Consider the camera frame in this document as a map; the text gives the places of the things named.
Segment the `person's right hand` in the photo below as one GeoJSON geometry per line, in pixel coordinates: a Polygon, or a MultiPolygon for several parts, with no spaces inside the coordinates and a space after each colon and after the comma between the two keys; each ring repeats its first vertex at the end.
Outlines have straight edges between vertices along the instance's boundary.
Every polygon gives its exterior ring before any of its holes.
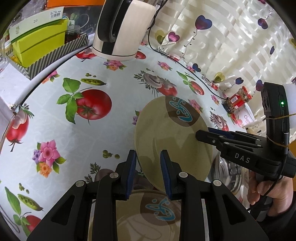
{"type": "MultiPolygon", "coordinates": [[[[259,201],[260,196],[264,195],[273,185],[272,181],[257,182],[256,173],[249,172],[247,200],[250,205],[259,201]]],[[[274,188],[267,194],[273,199],[273,205],[268,211],[268,216],[277,216],[286,212],[292,205],[293,200],[293,179],[283,177],[274,188]]]]}

